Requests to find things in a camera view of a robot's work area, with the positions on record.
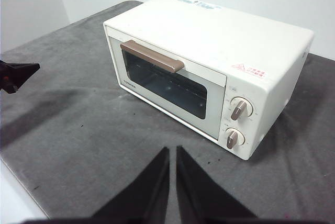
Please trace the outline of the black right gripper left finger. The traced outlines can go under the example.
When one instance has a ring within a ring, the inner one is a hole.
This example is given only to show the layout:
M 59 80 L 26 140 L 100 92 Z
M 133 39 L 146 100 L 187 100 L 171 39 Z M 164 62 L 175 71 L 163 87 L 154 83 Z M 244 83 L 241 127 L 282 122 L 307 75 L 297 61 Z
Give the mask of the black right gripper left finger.
M 89 218 L 52 219 L 50 223 L 165 223 L 170 187 L 167 147 L 113 199 Z

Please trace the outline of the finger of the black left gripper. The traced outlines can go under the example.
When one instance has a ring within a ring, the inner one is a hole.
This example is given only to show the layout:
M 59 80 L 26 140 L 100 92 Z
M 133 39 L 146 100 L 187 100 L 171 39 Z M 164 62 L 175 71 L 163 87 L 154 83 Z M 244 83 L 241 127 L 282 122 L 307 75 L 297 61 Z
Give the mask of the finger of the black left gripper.
M 1 72 L 1 89 L 8 94 L 15 93 L 33 74 L 32 72 Z
M 1 61 L 1 72 L 32 72 L 35 73 L 40 69 L 39 63 L 6 63 Z

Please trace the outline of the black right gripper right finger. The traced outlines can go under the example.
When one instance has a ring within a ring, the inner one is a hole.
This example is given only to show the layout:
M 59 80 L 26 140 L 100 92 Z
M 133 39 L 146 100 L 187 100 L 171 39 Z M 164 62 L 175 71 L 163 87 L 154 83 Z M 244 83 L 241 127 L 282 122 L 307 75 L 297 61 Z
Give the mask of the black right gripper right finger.
M 258 217 L 220 187 L 182 147 L 176 149 L 182 223 L 256 223 Z

